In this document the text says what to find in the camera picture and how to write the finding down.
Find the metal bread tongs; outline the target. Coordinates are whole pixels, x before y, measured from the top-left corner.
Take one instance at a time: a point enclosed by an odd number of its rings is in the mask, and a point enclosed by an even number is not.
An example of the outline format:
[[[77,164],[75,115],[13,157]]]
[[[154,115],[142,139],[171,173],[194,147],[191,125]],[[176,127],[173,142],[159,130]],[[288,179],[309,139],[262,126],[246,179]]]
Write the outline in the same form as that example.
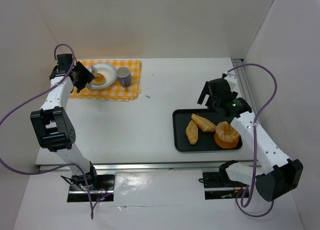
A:
[[[97,69],[93,65],[90,66],[90,73],[91,73],[92,77],[90,79],[90,82],[88,82],[86,84],[86,87],[88,89],[92,89],[93,81],[96,79]]]

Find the glazed ring bagel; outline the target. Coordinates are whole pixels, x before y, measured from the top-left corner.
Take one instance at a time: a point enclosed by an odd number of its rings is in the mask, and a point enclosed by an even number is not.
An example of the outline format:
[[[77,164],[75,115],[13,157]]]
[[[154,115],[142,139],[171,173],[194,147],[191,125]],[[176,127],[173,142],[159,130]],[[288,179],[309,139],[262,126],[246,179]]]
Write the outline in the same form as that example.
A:
[[[106,78],[101,73],[96,72],[94,74],[94,80],[92,81],[92,85],[101,86],[106,82]]]

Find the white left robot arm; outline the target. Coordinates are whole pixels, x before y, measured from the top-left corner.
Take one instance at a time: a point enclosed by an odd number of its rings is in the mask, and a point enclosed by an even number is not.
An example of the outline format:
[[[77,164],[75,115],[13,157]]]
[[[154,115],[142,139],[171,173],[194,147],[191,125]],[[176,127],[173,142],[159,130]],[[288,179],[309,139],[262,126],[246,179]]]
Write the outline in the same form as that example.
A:
[[[30,114],[30,120],[39,145],[70,165],[72,177],[65,181],[92,190],[98,182],[97,172],[76,146],[76,131],[65,108],[72,91],[79,93],[91,87],[95,77],[70,53],[58,54],[56,60],[57,65],[49,77],[53,90],[40,110]]]

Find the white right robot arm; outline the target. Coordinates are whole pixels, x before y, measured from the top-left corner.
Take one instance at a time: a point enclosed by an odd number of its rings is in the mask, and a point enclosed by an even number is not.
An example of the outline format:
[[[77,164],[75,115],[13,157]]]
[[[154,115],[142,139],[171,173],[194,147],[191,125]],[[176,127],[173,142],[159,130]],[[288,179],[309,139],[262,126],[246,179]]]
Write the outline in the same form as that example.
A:
[[[207,107],[216,111],[241,136],[248,146],[256,151],[263,174],[255,178],[255,187],[260,196],[271,202],[298,186],[303,165],[300,160],[291,160],[257,123],[249,104],[231,87],[225,78],[207,81],[198,99],[202,104],[208,95]]]

